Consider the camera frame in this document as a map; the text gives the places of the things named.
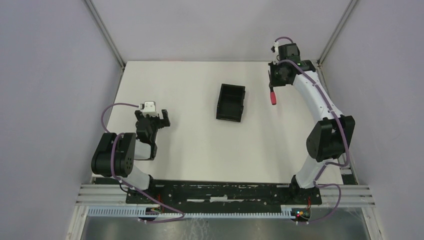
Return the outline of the red handled screwdriver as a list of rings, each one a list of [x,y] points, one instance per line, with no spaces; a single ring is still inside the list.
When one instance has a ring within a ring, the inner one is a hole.
[[[277,98],[273,87],[270,87],[270,102],[273,106],[277,104]]]

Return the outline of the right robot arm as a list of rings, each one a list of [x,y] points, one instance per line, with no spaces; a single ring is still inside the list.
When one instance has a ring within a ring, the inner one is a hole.
[[[302,96],[315,121],[315,126],[306,139],[308,156],[289,185],[292,195],[299,196],[318,188],[318,180],[327,166],[346,167],[336,160],[349,154],[355,120],[343,114],[332,102],[321,84],[317,70],[310,60],[302,60],[300,50],[294,41],[287,37],[287,44],[280,44],[281,37],[273,42],[271,51],[274,59],[268,63],[270,102],[277,104],[274,89],[293,86]]]

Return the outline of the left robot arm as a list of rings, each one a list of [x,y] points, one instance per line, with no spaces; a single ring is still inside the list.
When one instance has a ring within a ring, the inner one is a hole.
[[[135,161],[153,161],[157,154],[156,138],[158,130],[171,125],[168,111],[157,112],[136,110],[135,132],[125,132],[118,136],[106,132],[91,160],[91,170],[95,175],[114,178],[126,186],[147,190],[153,177],[135,166]]]

